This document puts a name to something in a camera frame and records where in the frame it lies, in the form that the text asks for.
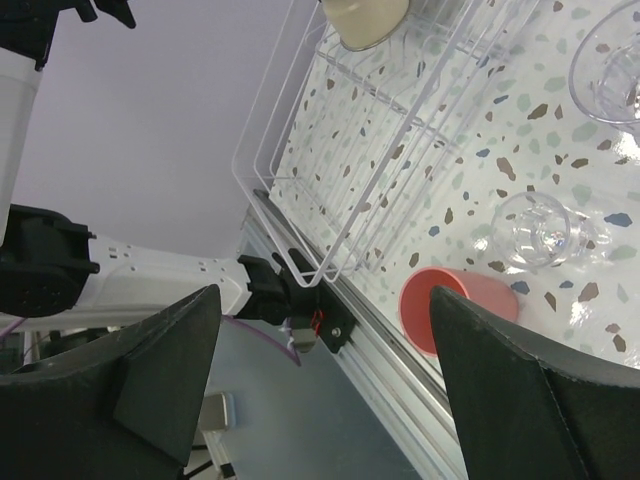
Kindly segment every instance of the dish rack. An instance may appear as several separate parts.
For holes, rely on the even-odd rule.
[[[389,38],[362,52],[341,45],[315,3],[291,2],[233,159],[303,287],[379,268],[460,162],[463,132],[538,0],[414,0]],[[296,267],[256,190],[270,192],[312,271]],[[303,232],[305,222],[314,228]]]

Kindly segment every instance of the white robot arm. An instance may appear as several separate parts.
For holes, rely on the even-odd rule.
[[[116,17],[126,26],[135,27],[126,0],[95,0],[95,4],[98,9]],[[73,308],[55,313],[61,308],[48,309],[43,306],[43,315],[28,308],[38,302],[45,305],[48,301],[46,295],[36,293],[39,288],[38,278],[44,278],[38,274],[38,269],[46,270],[52,267],[52,263],[62,262],[60,271],[63,271],[64,262],[67,260],[60,258],[60,255],[64,256],[60,252],[52,254],[55,256],[53,259],[41,258],[32,262],[33,258],[27,258],[34,255],[30,252],[31,248],[49,249],[51,245],[46,242],[27,245],[25,242],[33,242],[38,235],[49,235],[55,229],[47,229],[46,225],[34,227],[33,223],[38,220],[27,219],[21,207],[17,207],[15,214],[10,215],[11,197],[42,69],[48,60],[58,12],[70,8],[75,8],[83,21],[93,21],[97,18],[89,0],[0,2],[0,245],[3,245],[0,249],[0,255],[3,257],[3,262],[0,263],[0,284],[11,284],[4,285],[6,293],[0,294],[9,302],[9,306],[0,302],[0,311],[29,316],[30,321],[23,326],[25,329],[128,325],[162,310],[204,286],[217,284],[220,288],[223,314],[240,313],[252,297],[252,292],[249,291],[251,279],[247,269],[237,260],[212,260],[176,255],[133,247],[107,237],[92,235],[85,235],[82,242],[88,243],[86,260],[95,268],[89,269],[88,275],[83,276],[86,280],[79,297],[76,294],[65,297],[67,301],[76,297]],[[57,214],[48,218],[50,213],[52,212],[33,211],[27,212],[27,216],[33,214],[32,216],[38,217],[42,214],[40,221],[55,221],[64,224],[63,230],[69,228],[67,224],[71,223],[68,219],[56,216]],[[69,240],[65,235],[60,236],[60,239],[64,237],[62,240],[59,239],[60,242],[69,241],[72,244],[78,241],[77,238]],[[51,238],[48,241],[55,243],[56,240]],[[30,279],[22,272],[22,276],[16,281],[15,275],[19,269],[28,269]],[[20,291],[14,291],[16,282],[20,284]],[[40,281],[40,286],[53,288],[56,282],[64,284],[61,278],[53,275]],[[17,296],[24,308],[16,305],[16,302],[9,298],[11,295]],[[12,319],[10,315],[0,315],[0,328]]]
[[[16,317],[29,319],[23,330],[130,325],[216,284],[223,314],[271,325],[288,318],[291,329],[337,352],[355,318],[328,286],[300,287],[283,261],[276,274],[263,259],[148,250],[95,236],[59,213],[11,204],[58,13],[75,9],[91,22],[94,4],[135,27],[127,0],[0,0],[0,331]]]

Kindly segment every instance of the pink cup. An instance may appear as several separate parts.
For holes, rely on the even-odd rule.
[[[405,336],[427,355],[437,356],[429,314],[431,290],[436,286],[448,287],[510,322],[518,318],[518,300],[501,281],[452,268],[423,268],[402,287],[398,311]]]

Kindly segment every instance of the terrazzo countertop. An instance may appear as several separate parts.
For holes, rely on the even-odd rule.
[[[398,296],[412,272],[441,265],[468,269],[511,286],[520,303],[520,325],[583,352],[640,368],[640,295],[634,275],[640,270],[640,147],[629,134],[586,118],[571,100],[567,77],[573,54],[586,33],[615,4],[581,3],[540,2],[512,45],[509,61],[484,66],[486,75],[499,77],[484,92],[478,115],[454,139],[447,139],[443,129],[442,142],[451,142],[444,168],[435,178],[426,168],[411,169],[413,175],[406,188],[397,200],[388,202],[394,214],[385,221],[397,238],[372,244],[362,252],[367,268],[348,279],[396,328],[400,329]],[[599,51],[606,53],[609,48],[600,45]],[[355,99],[366,95],[357,88],[336,85],[325,78],[326,73],[320,63],[314,67],[305,93],[307,100],[314,96],[322,100],[327,89],[344,88],[344,98],[338,100],[343,102],[341,108],[348,101],[354,102],[354,111],[376,108],[371,98],[361,99],[356,107]],[[305,105],[303,101],[298,129],[290,138],[291,151],[285,152],[280,169],[289,174],[296,169],[296,173],[331,175],[334,192],[342,189],[342,196],[327,193],[320,202],[342,205],[348,211],[346,207],[352,202],[349,192],[354,188],[352,175],[368,165],[366,155],[353,155],[351,144],[361,143],[366,152],[369,147],[365,146],[375,147],[375,140],[366,137],[366,126],[346,116],[336,118],[334,131],[353,130],[349,142],[338,138],[340,145],[323,147],[321,157],[318,150],[315,155],[296,155],[293,145],[314,145],[313,135],[306,131],[310,129],[300,128],[310,124],[306,117],[310,115],[310,103]],[[323,113],[313,115],[329,115],[331,108],[325,106]],[[447,105],[436,108],[446,112]],[[332,134],[316,138],[326,142]],[[437,143],[420,146],[419,140],[411,140],[410,135],[396,155],[400,170],[407,162],[420,162],[437,154]],[[405,149],[405,145],[417,147]],[[339,163],[329,163],[328,168],[327,162],[334,158],[340,158]],[[429,181],[429,188],[422,189]],[[537,272],[509,267],[500,260],[489,243],[489,224],[497,205],[522,191],[548,193],[586,217],[592,234],[584,256]],[[394,218],[402,217],[396,212],[403,211],[403,202],[413,204],[416,195],[419,208],[411,211],[407,207],[405,210],[411,212],[408,219],[394,224]],[[276,182],[272,198],[317,247],[324,248],[330,235],[325,233],[327,220],[322,208],[307,208],[301,194],[291,193],[283,183]],[[381,217],[384,212],[383,207],[375,215]]]

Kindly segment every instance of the clear plastic cup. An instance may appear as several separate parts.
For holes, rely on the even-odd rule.
[[[584,250],[588,241],[584,222],[550,195],[523,192],[498,207],[491,222],[491,243],[517,268],[559,265]]]
[[[611,11],[571,62],[569,92],[589,117],[640,135],[640,0]]]

